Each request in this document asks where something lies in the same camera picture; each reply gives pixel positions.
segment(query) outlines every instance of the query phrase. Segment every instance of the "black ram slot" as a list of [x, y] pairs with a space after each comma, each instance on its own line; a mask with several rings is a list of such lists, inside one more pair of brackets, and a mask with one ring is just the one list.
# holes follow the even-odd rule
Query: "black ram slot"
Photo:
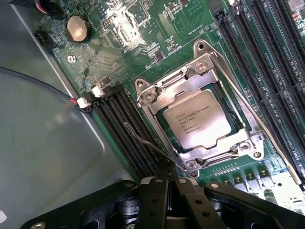
[[[276, 35], [274, 31], [274, 25], [271, 23], [269, 16], [266, 14], [265, 8], [264, 8], [264, 1], [261, 0], [255, 0], [253, 1], [254, 7], [257, 9], [257, 11], [260, 14], [260, 20], [263, 21], [263, 25], [267, 28], [265, 31], [267, 37], [269, 38], [266, 42], [269, 43], [269, 48], [271, 49], [272, 54], [274, 55], [274, 58], [276, 60], [277, 67], [281, 71], [281, 75], [284, 78], [284, 81], [286, 85], [290, 87], [296, 87], [299, 93], [300, 100], [303, 102], [303, 106], [300, 107], [300, 112], [304, 113], [304, 106], [305, 106], [305, 93], [302, 90], [302, 87], [300, 85], [299, 79], [298, 79], [298, 73], [296, 72], [296, 68], [292, 62], [292, 60], [288, 60], [287, 56], [285, 55], [285, 49], [281, 45], [279, 41], [279, 37]], [[276, 2], [270, 1], [270, 4], [273, 6], [278, 6]], [[274, 10], [275, 15], [277, 16], [277, 19], [280, 20], [280, 25], [283, 26], [282, 33], [286, 37], [289, 49], [292, 51], [292, 54], [294, 54], [294, 59], [297, 62], [297, 67], [301, 72], [301, 75], [305, 74], [304, 71], [304, 59], [302, 59], [301, 55], [299, 54], [299, 50], [295, 49], [296, 46], [292, 46], [292, 43], [294, 42], [294, 39], [289, 36], [289, 30], [287, 30], [287, 26], [285, 24], [285, 21], [283, 20], [283, 17], [280, 16], [280, 13], [278, 11]]]
[[[218, 6], [217, 10], [212, 11], [212, 15], [215, 17], [215, 21], [218, 25], [220, 34], [223, 40], [225, 41], [227, 47], [229, 48], [229, 51], [232, 54], [239, 71], [244, 77], [247, 86], [249, 86], [249, 90], [251, 91], [256, 103], [260, 107], [260, 112], [265, 124], [268, 126], [280, 149], [283, 152], [288, 152], [288, 160], [293, 165], [294, 170], [299, 172], [300, 179], [302, 181], [305, 181], [304, 177], [300, 173], [300, 170], [298, 170], [298, 168], [296, 167], [298, 163], [294, 155], [290, 153], [292, 149], [289, 145], [289, 141], [287, 141], [286, 139], [286, 134], [282, 130], [282, 126], [280, 125], [280, 123], [277, 121], [277, 117], [273, 111], [273, 108], [268, 103], [268, 100], [265, 98], [265, 91], [262, 89], [262, 86], [258, 82], [257, 77], [250, 68], [248, 58], [245, 57], [244, 50], [240, 47], [239, 41], [235, 38], [235, 33], [232, 31], [232, 27], [227, 19], [227, 16], [224, 14], [223, 9], [221, 9], [220, 6]], [[242, 27], [242, 30], [248, 32], [245, 27]], [[268, 71], [266, 67], [263, 67], [263, 65], [258, 60], [257, 62], [259, 63], [259, 69], [264, 69], [264, 72]]]
[[[300, 98], [299, 96], [296, 96], [295, 93], [293, 92], [291, 86], [291, 73], [289, 72], [287, 66], [290, 66], [289, 62], [286, 62], [285, 59], [283, 58], [283, 53], [281, 53], [279, 51], [280, 47], [280, 43], [278, 41], [278, 38], [275, 36], [275, 32], [273, 31], [273, 26], [270, 23], [270, 20], [268, 19], [268, 15], [266, 15], [266, 12], [264, 11], [264, 5], [261, 1], [254, 1], [253, 5], [252, 5], [252, 13], [254, 16], [254, 19], [256, 20], [257, 26], [260, 29], [260, 32], [262, 34], [262, 37], [264, 38], [264, 41], [266, 42], [270, 53], [272, 54], [275, 63], [278, 67], [278, 69], [280, 70], [280, 74], [283, 78], [284, 84], [286, 84], [288, 86], [289, 89], [289, 93], [291, 95], [292, 98], [295, 99], [295, 107], [297, 109], [297, 111], [301, 114], [305, 114], [305, 106], [304, 105], [300, 105], [300, 104], [304, 104], [305, 101], [302, 101], [303, 99]], [[276, 80], [276, 77], [274, 76], [274, 74], [272, 73], [273, 69], [270, 65], [267, 66], [269, 69], [269, 77], [266, 77], [266, 75], [262, 75], [262, 77], [264, 77], [266, 80], [269, 80], [270, 78], [272, 79], [273, 83], [273, 88], [275, 87], [277, 89], [277, 91], [279, 92], [282, 100], [283, 100], [283, 104], [285, 109], [285, 113], [289, 116], [288, 120], [291, 123], [293, 128], [291, 130], [295, 130], [297, 133], [297, 138], [299, 139], [299, 141], [301, 141], [301, 143], [303, 144], [303, 148], [305, 147], [305, 137], [304, 137], [304, 133], [301, 133], [299, 126], [297, 124], [297, 119], [295, 118], [294, 114], [292, 114], [291, 112], [291, 108], [290, 106], [287, 104], [286, 101], [286, 95], [283, 91], [281, 91], [281, 85], [280, 83]]]
[[153, 134], [143, 121], [130, 97], [121, 85], [108, 87], [107, 98], [96, 101], [94, 111], [102, 120], [117, 147], [139, 178], [155, 176], [158, 155], [142, 144], [124, 126], [127, 122], [142, 139], [158, 147]]
[[[123, 110], [117, 103], [117, 100], [114, 98], [110, 99], [111, 102], [111, 107], [112, 109], [115, 111], [115, 113], [117, 114], [118, 120], [119, 122], [122, 124], [127, 122], [129, 124], [131, 124], [131, 126], [133, 126], [134, 128], [137, 128], [137, 125], [135, 125], [135, 122], [132, 121], [132, 117], [130, 117], [129, 115], [126, 115], [129, 113], [128, 110]], [[156, 165], [154, 167], [152, 167], [151, 162], [152, 162], [152, 158], [150, 157], [150, 154], [152, 153], [150, 151], [150, 149], [147, 149], [147, 146], [141, 144], [137, 139], [135, 139], [133, 136], [131, 136], [130, 141], [132, 142], [132, 144], [135, 146], [135, 151], [134, 152], [138, 152], [138, 158], [139, 158], [139, 162], [143, 165], [146, 164], [148, 171], [150, 173], [155, 172], [157, 167]]]
[[269, 4], [273, 9], [279, 26], [282, 28], [283, 34], [286, 37], [288, 46], [293, 53], [295, 61], [298, 66], [303, 66], [302, 73], [304, 75], [305, 44], [292, 18], [292, 12], [288, 5], [288, 0], [274, 0], [270, 1]]
[[126, 161], [128, 164], [134, 169], [135, 173], [139, 177], [145, 177], [146, 172], [137, 166], [137, 163], [134, 161], [134, 158], [130, 155], [130, 153], [127, 151], [128, 149], [128, 143], [124, 141], [126, 139], [125, 133], [122, 133], [120, 136], [118, 136], [117, 132], [115, 131], [116, 126], [113, 125], [113, 122], [109, 122], [109, 120], [106, 118], [106, 116], [102, 113], [102, 111], [99, 108], [94, 109], [100, 120], [103, 122], [103, 124], [106, 126], [108, 132], [110, 133], [112, 139], [115, 141], [117, 147], [122, 152], [124, 157], [126, 158]]
[[281, 117], [282, 123], [284, 123], [284, 125], [287, 127], [287, 131], [289, 132], [289, 135], [294, 139], [295, 146], [298, 152], [300, 154], [303, 154], [304, 153], [303, 147], [300, 141], [298, 141], [297, 136], [293, 132], [294, 128], [292, 127], [290, 120], [287, 118], [287, 116], [292, 118], [290, 116], [291, 113], [289, 111], [288, 104], [285, 103], [286, 101], [284, 97], [282, 98], [280, 97], [282, 93], [281, 91], [279, 91], [279, 87], [276, 85], [274, 81], [270, 80], [275, 78], [275, 76], [273, 75], [272, 68], [268, 64], [268, 61], [265, 59], [264, 52], [261, 49], [261, 46], [255, 37], [254, 31], [249, 24], [246, 13], [242, 9], [243, 9], [242, 7], [238, 7], [238, 13], [237, 13], [236, 8], [232, 7], [231, 10], [232, 10], [232, 14], [234, 15], [234, 21], [255, 62], [255, 65], [257, 66], [261, 78], [266, 83], [265, 86], [268, 92], [270, 93], [272, 100], [274, 101], [275, 108], [278, 111], [278, 114], [275, 114], [273, 109], [271, 108], [271, 105], [268, 104], [267, 101], [265, 101], [266, 109], [273, 119], [273, 123], [277, 129], [277, 133], [280, 135], [282, 141], [284, 141], [284, 144], [286, 146], [286, 150], [284, 152], [288, 152], [287, 155], [290, 157], [290, 160], [293, 161], [294, 164], [296, 165], [295, 168], [298, 169], [299, 174], [302, 174], [299, 166], [297, 166], [299, 163], [297, 161], [297, 158], [295, 158], [294, 153], [292, 152], [290, 142], [286, 140], [286, 134], [283, 132], [282, 126], [277, 120], [278, 119], [277, 115], [279, 115]]

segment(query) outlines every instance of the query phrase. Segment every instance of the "ram slot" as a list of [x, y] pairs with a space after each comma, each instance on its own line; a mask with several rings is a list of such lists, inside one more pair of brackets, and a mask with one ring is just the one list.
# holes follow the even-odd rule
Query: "ram slot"
[[155, 176], [158, 155], [149, 146], [135, 139], [124, 126], [127, 122], [143, 140], [158, 147], [156, 139], [148, 129], [128, 94], [121, 85], [110, 88], [111, 95], [95, 102], [94, 111], [102, 120], [117, 147], [132, 166], [139, 178]]
[[[269, 99], [265, 97], [266, 94], [263, 94], [262, 97], [264, 97], [264, 104], [265, 110], [271, 115], [273, 119], [273, 123], [283, 141], [285, 144], [286, 150], [284, 152], [287, 152], [287, 156], [290, 158], [290, 161], [293, 161], [293, 164], [295, 165], [295, 169], [299, 172], [300, 178], [303, 178], [302, 168], [304, 166], [304, 163], [299, 162], [299, 158], [296, 157], [296, 155], [303, 155], [304, 149], [301, 145], [301, 142], [298, 140], [297, 136], [294, 134], [293, 126], [291, 124], [291, 116], [289, 107], [287, 106], [287, 103], [285, 99], [283, 99], [280, 96], [279, 86], [277, 85], [275, 81], [274, 71], [273, 68], [269, 65], [266, 56], [261, 48], [260, 43], [258, 42], [254, 30], [251, 28], [249, 20], [247, 19], [247, 15], [245, 11], [243, 10], [243, 7], [234, 5], [231, 7], [231, 13], [234, 17], [234, 22], [237, 26], [237, 29], [240, 32], [240, 35], [242, 36], [249, 53], [255, 62], [255, 65], [260, 73], [260, 77], [265, 83], [265, 87], [267, 91], [269, 92], [269, 96], [272, 99], [272, 103], [269, 102]], [[274, 113], [272, 106], [275, 107], [277, 110], [276, 113]], [[291, 148], [291, 140], [287, 139], [286, 133], [283, 131], [283, 126], [286, 127], [286, 131], [289, 133], [289, 135], [292, 137], [294, 144], [297, 149], [297, 153], [292, 150]]]
[[[224, 13], [224, 10], [222, 9], [222, 6], [217, 3], [215, 0], [211, 0], [209, 2], [209, 5], [211, 7], [212, 14], [215, 18], [215, 22], [218, 25], [219, 32], [225, 41], [227, 47], [229, 48], [229, 51], [231, 55], [234, 58], [234, 61], [236, 62], [238, 69], [240, 73], [242, 74], [243, 78], [245, 79], [245, 82], [247, 83], [247, 86], [249, 87], [249, 90], [251, 91], [254, 100], [256, 101], [257, 105], [259, 106], [259, 111], [264, 119], [264, 122], [268, 126], [271, 134], [275, 138], [277, 144], [279, 145], [280, 149], [283, 152], [286, 152], [288, 160], [293, 165], [295, 171], [298, 172], [300, 179], [304, 182], [305, 178], [303, 177], [303, 173], [301, 169], [299, 168], [299, 163], [297, 161], [297, 158], [294, 156], [294, 151], [291, 148], [291, 140], [289, 139], [289, 136], [283, 131], [282, 123], [279, 122], [279, 116], [278, 113], [274, 111], [274, 107], [279, 107], [281, 109], [282, 104], [279, 104], [280, 102], [278, 99], [274, 96], [276, 96], [276, 87], [271, 87], [272, 82], [269, 82], [269, 80], [266, 81], [267, 84], [270, 85], [270, 91], [273, 91], [272, 96], [273, 100], [275, 100], [274, 104], [270, 104], [270, 99], [268, 94], [266, 94], [265, 88], [260, 84], [258, 81], [256, 75], [254, 74], [253, 70], [250, 67], [250, 61], [248, 58], [246, 58], [245, 51], [241, 46], [239, 40], [236, 38], [236, 34], [232, 30], [231, 23], [228, 20], [227, 15]], [[239, 29], [243, 30], [243, 39], [249, 38], [249, 34], [247, 34], [248, 25], [242, 25], [241, 21], [239, 23]], [[259, 69], [259, 72], [268, 72], [268, 69], [266, 68], [265, 64], [261, 64], [259, 61], [260, 59], [257, 58], [255, 62], [258, 63], [256, 67]]]
[[[284, 54], [280, 51], [281, 45], [275, 34], [270, 19], [268, 18], [268, 15], [266, 15], [266, 12], [264, 10], [264, 4], [261, 1], [255, 0], [253, 1], [251, 8], [251, 13], [253, 14], [253, 17], [257, 23], [262, 37], [264, 38], [265, 43], [267, 44], [267, 47], [269, 48], [270, 54], [273, 56], [274, 62], [279, 70], [283, 82], [281, 83], [277, 81], [277, 77], [273, 73], [269, 74], [269, 77], [272, 79], [273, 87], [276, 87], [282, 98], [282, 101], [286, 108], [286, 113], [289, 114], [288, 120], [290, 120], [291, 124], [294, 126], [293, 129], [296, 131], [297, 137], [299, 138], [299, 141], [302, 143], [304, 148], [305, 133], [304, 131], [300, 130], [300, 126], [297, 124], [298, 119], [296, 118], [296, 115], [294, 114], [295, 112], [293, 112], [290, 103], [291, 101], [293, 101], [293, 105], [296, 108], [296, 113], [299, 114], [298, 116], [300, 119], [300, 123], [304, 123], [303, 118], [305, 116], [305, 101], [301, 94], [296, 94], [293, 91], [293, 85], [291, 81], [291, 75], [293, 73], [289, 71], [288, 67], [290, 66], [290, 63], [286, 61], [286, 59], [283, 57]], [[272, 69], [270, 65], [268, 65], [268, 68], [271, 72], [275, 71], [275, 69]], [[287, 96], [287, 92], [284, 88], [285, 85], [287, 86], [288, 94], [291, 98]]]
[[273, 0], [268, 2], [278, 21], [286, 42], [292, 52], [298, 68], [302, 67], [302, 74], [305, 75], [305, 44], [292, 18], [292, 12], [288, 5], [288, 0]]

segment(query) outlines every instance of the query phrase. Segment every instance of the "small black chip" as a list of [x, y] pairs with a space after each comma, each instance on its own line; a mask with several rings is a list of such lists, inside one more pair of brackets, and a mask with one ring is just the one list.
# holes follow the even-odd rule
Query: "small black chip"
[[181, 2], [181, 5], [184, 6], [187, 3], [187, 0], [180, 0], [180, 2]]
[[299, 14], [301, 15], [302, 19], [305, 19], [305, 9], [300, 10]]
[[156, 52], [156, 58], [158, 61], [163, 59], [163, 53], [161, 51]]
[[167, 8], [168, 8], [169, 10], [172, 10], [174, 7], [175, 7], [175, 5], [172, 3], [172, 4], [170, 4]]
[[105, 85], [105, 84], [109, 83], [110, 80], [111, 80], [110, 77], [107, 76], [107, 77], [105, 77], [104, 79], [102, 79], [101, 83], [102, 83], [102, 85]]
[[208, 5], [211, 9], [213, 16], [217, 15], [219, 11], [222, 11], [224, 9], [220, 0], [209, 0]]

